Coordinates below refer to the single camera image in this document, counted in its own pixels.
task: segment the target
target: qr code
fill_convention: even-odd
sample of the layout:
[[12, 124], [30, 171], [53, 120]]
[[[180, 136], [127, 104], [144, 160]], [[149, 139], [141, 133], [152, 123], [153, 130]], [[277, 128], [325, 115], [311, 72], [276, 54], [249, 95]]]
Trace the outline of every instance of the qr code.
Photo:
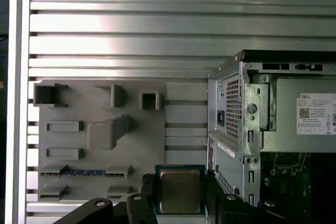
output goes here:
[[309, 118], [309, 109], [300, 109], [300, 118]]

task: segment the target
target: white label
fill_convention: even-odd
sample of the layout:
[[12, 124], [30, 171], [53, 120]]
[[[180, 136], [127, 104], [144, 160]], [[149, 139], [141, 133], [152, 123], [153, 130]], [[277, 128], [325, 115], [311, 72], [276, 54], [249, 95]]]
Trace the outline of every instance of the white label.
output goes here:
[[218, 143], [218, 147], [221, 148], [227, 154], [229, 154], [231, 157], [235, 158], [235, 153], [233, 151], [231, 151], [228, 147], [224, 146], [221, 143]]
[[301, 94], [297, 99], [297, 134], [336, 134], [336, 94]]

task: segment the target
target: metal mesh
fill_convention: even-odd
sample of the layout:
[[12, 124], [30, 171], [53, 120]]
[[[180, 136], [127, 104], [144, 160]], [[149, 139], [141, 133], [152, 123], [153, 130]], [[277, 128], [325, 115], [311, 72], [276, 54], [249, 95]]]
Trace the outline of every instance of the metal mesh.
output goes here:
[[218, 171], [218, 183], [221, 186], [222, 190], [224, 193], [226, 194], [233, 194], [233, 188], [230, 185], [230, 183], [225, 179], [225, 177], [223, 176], [223, 174]]
[[226, 86], [226, 134], [238, 139], [238, 121], [241, 117], [242, 103], [238, 101], [239, 79], [230, 81]]

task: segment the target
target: computer case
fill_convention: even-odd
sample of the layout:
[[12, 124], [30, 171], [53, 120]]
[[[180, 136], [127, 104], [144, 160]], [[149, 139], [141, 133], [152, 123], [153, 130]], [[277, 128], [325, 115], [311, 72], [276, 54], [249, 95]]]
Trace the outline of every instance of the computer case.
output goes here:
[[335, 152], [335, 52], [243, 50], [208, 75], [207, 167], [224, 192], [334, 223], [318, 202], [336, 196]]

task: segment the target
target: slotted metal wall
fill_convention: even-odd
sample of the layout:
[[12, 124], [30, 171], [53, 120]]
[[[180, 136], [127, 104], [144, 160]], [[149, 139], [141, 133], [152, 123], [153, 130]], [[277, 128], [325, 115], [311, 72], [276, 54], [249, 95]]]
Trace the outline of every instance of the slotted metal wall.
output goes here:
[[[209, 69], [242, 49], [336, 50], [336, 0], [11, 0], [10, 4], [14, 32], [9, 45], [13, 70], [7, 169], [13, 172], [7, 175], [7, 192], [13, 197], [6, 199], [6, 223], [53, 223], [82, 204], [37, 202], [34, 82], [164, 79], [165, 160], [205, 164]], [[174, 218], [162, 217], [160, 223], [204, 223], [203, 217]]]

